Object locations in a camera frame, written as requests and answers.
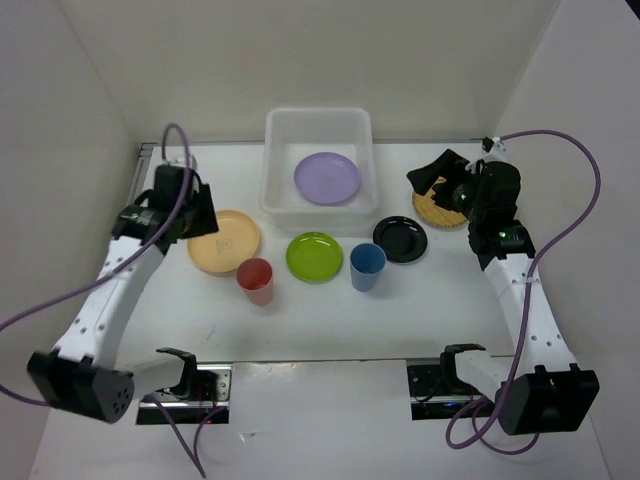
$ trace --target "green plate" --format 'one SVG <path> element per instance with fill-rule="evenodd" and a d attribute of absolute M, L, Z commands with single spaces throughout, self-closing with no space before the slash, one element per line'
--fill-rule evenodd
<path fill-rule="evenodd" d="M 342 266 L 342 248 L 324 233 L 303 233 L 289 244 L 287 265 L 291 273 L 300 280 L 310 283 L 326 282 Z"/>

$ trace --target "blue cup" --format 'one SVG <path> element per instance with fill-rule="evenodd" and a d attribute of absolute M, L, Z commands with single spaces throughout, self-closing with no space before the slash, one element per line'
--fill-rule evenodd
<path fill-rule="evenodd" d="M 378 245 L 361 243 L 351 250 L 350 260 L 353 288 L 360 292 L 368 292 L 382 273 L 387 256 Z"/>

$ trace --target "white table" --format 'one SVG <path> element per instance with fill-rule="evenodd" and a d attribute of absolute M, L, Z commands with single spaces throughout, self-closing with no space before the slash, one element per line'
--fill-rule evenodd
<path fill-rule="evenodd" d="M 469 157 L 478 150 L 472 144 L 376 146 L 380 218 L 415 217 L 404 175 L 445 148 Z M 277 299 L 263 309 L 251 306 L 232 277 L 198 271 L 184 243 L 173 246 L 140 299 L 119 363 L 143 359 L 165 345 L 191 351 L 201 361 L 223 362 L 436 357 L 444 345 L 464 342 L 481 343 L 494 355 L 513 353 L 466 231 L 425 227 L 426 256 L 410 266 L 389 265 L 370 294 L 351 288 L 344 266 L 331 282 L 307 285 L 287 271 L 290 238 L 270 227 L 257 206 L 262 146 L 193 150 L 203 179 L 212 184 L 216 208 L 245 211 L 260 225 L 260 255 L 274 266 Z M 171 149 L 170 155 L 178 152 Z M 155 151 L 146 187 L 159 159 Z M 240 195 L 241 189 L 249 193 Z M 361 241 L 339 238 L 346 252 Z M 544 435 L 520 457 L 500 457 L 479 444 L 462 452 L 449 449 L 446 421 L 411 421 L 402 360 L 236 363 L 230 409 L 228 425 L 206 427 L 201 437 L 209 478 L 609 478 L 588 418 L 578 432 Z M 135 410 L 116 425 L 52 411 L 31 478 L 200 478 L 169 427 L 136 426 Z M 191 443 L 195 427 L 181 430 Z M 454 439 L 470 433 L 463 420 Z M 529 438 L 506 437 L 496 427 L 488 439 L 515 448 Z"/>
<path fill-rule="evenodd" d="M 402 360 L 237 364 L 233 382 L 229 424 L 205 427 L 200 441 L 215 480 L 609 478 L 589 419 L 519 457 L 451 450 L 446 421 L 411 421 Z M 168 426 L 134 422 L 134 408 L 116 425 L 53 411 L 31 480 L 200 478 Z M 195 426 L 180 429 L 191 444 Z M 461 421 L 454 439 L 470 433 Z M 507 448 L 529 440 L 489 433 Z"/>
<path fill-rule="evenodd" d="M 406 173 L 446 148 L 475 158 L 479 144 L 376 145 L 381 189 L 378 220 L 417 218 Z M 178 155 L 171 148 L 168 157 Z M 492 355 L 513 354 L 493 289 L 480 271 L 466 228 L 443 232 L 425 225 L 429 247 L 413 265 L 389 264 L 368 294 L 351 287 L 348 260 L 323 285 L 296 280 L 285 251 L 292 239 L 272 227 L 258 207 L 262 145 L 196 146 L 203 181 L 211 183 L 216 209 L 251 215 L 262 231 L 258 254 L 274 268 L 276 298 L 252 306 L 233 276 L 196 269 L 186 243 L 171 247 L 148 283 L 129 322 L 119 361 L 128 364 L 161 346 L 193 352 L 202 361 L 309 361 L 437 357 L 451 343 L 480 343 Z M 153 152 L 145 188 L 153 184 L 160 149 Z M 345 259 L 367 238 L 338 238 Z"/>

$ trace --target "purple plate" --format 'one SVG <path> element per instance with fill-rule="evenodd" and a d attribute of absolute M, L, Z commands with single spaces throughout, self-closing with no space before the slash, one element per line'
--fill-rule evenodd
<path fill-rule="evenodd" d="M 320 152 L 304 158 L 293 174 L 300 194 L 314 203 L 344 202 L 358 191 L 360 173 L 347 157 Z"/>

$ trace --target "red cup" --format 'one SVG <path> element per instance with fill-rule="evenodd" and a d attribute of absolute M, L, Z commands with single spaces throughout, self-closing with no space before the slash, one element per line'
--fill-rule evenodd
<path fill-rule="evenodd" d="M 273 300 L 273 269 L 263 258 L 250 258 L 240 264 L 236 280 L 249 301 L 255 305 L 268 305 Z"/>

